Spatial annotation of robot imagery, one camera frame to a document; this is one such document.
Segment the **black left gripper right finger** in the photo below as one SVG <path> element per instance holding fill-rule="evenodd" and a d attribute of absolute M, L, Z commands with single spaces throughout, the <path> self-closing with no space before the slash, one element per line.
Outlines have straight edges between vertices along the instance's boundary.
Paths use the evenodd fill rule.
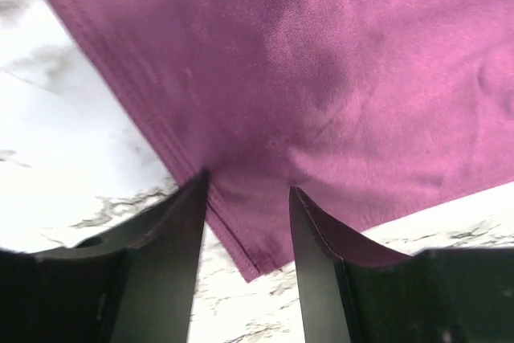
<path fill-rule="evenodd" d="M 289 194 L 308 342 L 510 342 L 513 250 L 440 248 L 409 256 Z"/>

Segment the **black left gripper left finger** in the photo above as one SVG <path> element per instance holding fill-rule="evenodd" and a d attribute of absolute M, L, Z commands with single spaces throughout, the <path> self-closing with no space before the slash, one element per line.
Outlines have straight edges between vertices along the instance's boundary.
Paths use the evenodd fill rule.
<path fill-rule="evenodd" d="M 187 340 L 209 175 L 73 248 L 1 254 L 4 342 Z"/>

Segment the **purple satin napkin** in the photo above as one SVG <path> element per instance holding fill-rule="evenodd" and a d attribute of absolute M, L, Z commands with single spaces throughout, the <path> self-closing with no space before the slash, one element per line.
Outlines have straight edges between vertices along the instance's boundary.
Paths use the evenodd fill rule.
<path fill-rule="evenodd" d="M 364 231 L 513 179 L 513 0 L 48 0 L 245 280 L 297 186 Z"/>

